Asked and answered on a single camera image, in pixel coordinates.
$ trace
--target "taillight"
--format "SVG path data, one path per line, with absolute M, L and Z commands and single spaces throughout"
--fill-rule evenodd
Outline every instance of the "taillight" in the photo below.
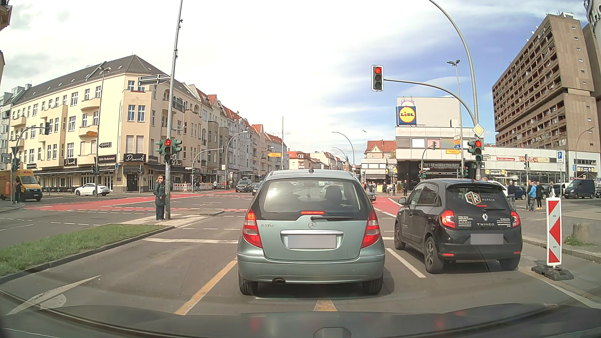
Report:
M 261 244 L 261 236 L 259 235 L 259 228 L 257 227 L 257 218 L 252 210 L 246 213 L 244 219 L 244 226 L 242 227 L 242 237 L 246 239 L 250 244 L 263 248 Z
M 517 227 L 518 225 L 520 225 L 520 215 L 518 215 L 517 212 L 512 211 L 511 218 L 513 219 L 513 221 L 511 222 L 511 225 L 513 227 Z
M 371 244 L 377 242 L 379 238 L 380 224 L 377 222 L 376 212 L 372 210 L 370 216 L 367 218 L 367 226 L 365 227 L 365 235 L 363 236 L 361 248 L 369 247 Z
M 441 223 L 445 227 L 455 228 L 455 214 L 450 210 L 446 210 L 441 215 Z

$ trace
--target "car hood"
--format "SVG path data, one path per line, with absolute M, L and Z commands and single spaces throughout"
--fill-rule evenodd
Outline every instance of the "car hood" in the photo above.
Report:
M 2 318 L 15 330 L 55 337 L 394 337 L 439 333 L 457 337 L 545 337 L 601 334 L 601 309 L 498 304 L 449 313 L 275 312 L 175 315 L 122 306 L 71 306 Z

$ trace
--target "dhl van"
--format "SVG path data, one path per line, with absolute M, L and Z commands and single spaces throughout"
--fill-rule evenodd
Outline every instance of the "dhl van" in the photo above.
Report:
M 21 182 L 21 193 L 19 200 L 41 200 L 41 186 L 34 176 L 34 172 L 28 169 L 18 169 L 13 173 L 13 181 L 10 182 L 10 170 L 0 171 L 0 198 L 2 200 L 10 199 L 10 185 L 14 187 L 14 180 L 19 178 Z

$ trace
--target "car sticker logo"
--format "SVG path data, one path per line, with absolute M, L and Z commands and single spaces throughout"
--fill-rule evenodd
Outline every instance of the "car sticker logo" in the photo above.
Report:
M 473 191 L 468 191 L 465 194 L 465 200 L 469 204 L 473 204 L 473 205 L 478 205 L 480 202 L 482 202 L 482 198 L 480 198 L 480 194 L 477 194 L 476 192 L 473 192 Z

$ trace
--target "car wheel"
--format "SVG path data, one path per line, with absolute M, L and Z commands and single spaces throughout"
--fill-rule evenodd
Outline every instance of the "car wheel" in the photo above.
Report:
M 378 279 L 362 281 L 361 286 L 363 287 L 363 292 L 368 295 L 377 295 L 382 290 L 382 285 L 384 284 L 384 274 Z
M 257 293 L 258 284 L 256 281 L 245 280 L 240 275 L 240 271 L 238 272 L 238 287 L 243 295 L 254 296 Z
M 424 264 L 426 265 L 426 271 L 431 274 L 439 274 L 442 272 L 444 262 L 438 257 L 438 249 L 434 238 L 428 237 L 426 240 L 426 252 L 424 252 Z
M 499 259 L 499 264 L 503 270 L 512 271 L 517 268 L 517 264 L 520 262 L 520 256 L 514 258 Z
M 397 250 L 405 249 L 405 243 L 401 241 L 401 227 L 394 223 L 394 248 Z

